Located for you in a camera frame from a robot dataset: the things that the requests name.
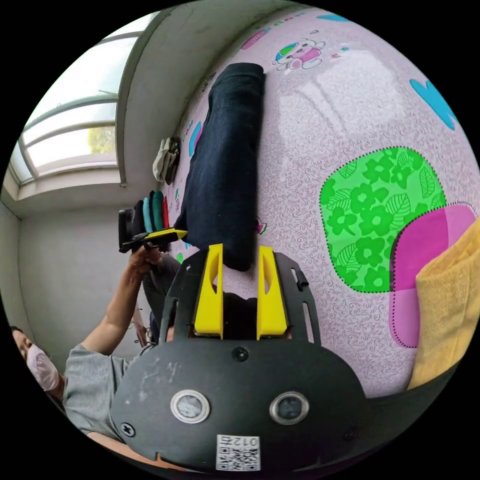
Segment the red cloth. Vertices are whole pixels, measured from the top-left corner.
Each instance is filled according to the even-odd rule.
[[[170,224],[169,224],[169,207],[167,205],[167,197],[163,197],[163,228],[164,229],[169,229]]]

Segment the person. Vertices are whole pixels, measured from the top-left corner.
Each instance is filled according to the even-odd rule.
[[[180,264],[158,248],[144,246],[132,252],[118,287],[98,326],[69,353],[64,374],[19,328],[11,327],[13,339],[37,382],[53,399],[61,401],[68,419],[84,434],[102,446],[150,465],[184,470],[163,461],[152,461],[123,443],[111,418],[110,406],[117,386],[131,362],[113,356],[134,315],[140,286],[156,319],[162,318],[165,297]],[[173,337],[168,329],[166,341]]]

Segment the hand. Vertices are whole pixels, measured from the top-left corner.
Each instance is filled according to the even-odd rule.
[[[158,247],[147,250],[142,245],[136,252],[132,252],[130,255],[127,268],[143,276],[150,271],[152,265],[160,265],[161,263],[162,256]]]

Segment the qr code sticker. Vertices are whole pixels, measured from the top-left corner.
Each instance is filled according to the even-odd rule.
[[[260,437],[217,435],[216,469],[229,472],[260,470]]]

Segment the yellow towel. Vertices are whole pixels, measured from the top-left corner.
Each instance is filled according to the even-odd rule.
[[[480,217],[416,276],[418,349],[408,390],[464,356],[480,316]]]

